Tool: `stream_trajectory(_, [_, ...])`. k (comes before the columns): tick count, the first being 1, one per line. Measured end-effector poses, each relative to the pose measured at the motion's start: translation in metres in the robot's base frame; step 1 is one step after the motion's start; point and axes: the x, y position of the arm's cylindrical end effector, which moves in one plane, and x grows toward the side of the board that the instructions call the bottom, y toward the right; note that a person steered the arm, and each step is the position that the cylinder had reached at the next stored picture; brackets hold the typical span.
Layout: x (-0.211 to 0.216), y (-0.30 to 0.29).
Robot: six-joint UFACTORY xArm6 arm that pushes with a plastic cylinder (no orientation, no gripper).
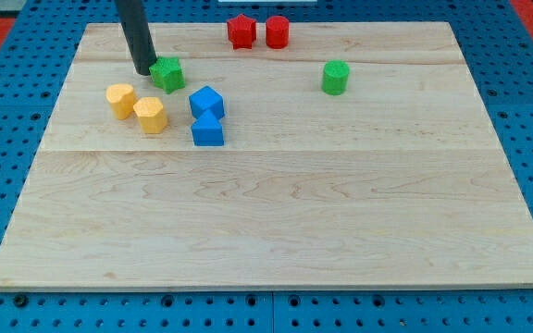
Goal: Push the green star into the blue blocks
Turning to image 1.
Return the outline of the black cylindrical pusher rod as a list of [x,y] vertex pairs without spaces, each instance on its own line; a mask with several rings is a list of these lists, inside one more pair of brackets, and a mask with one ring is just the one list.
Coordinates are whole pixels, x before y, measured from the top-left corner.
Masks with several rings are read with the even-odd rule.
[[115,6],[135,71],[150,76],[157,56],[143,0],[115,0]]

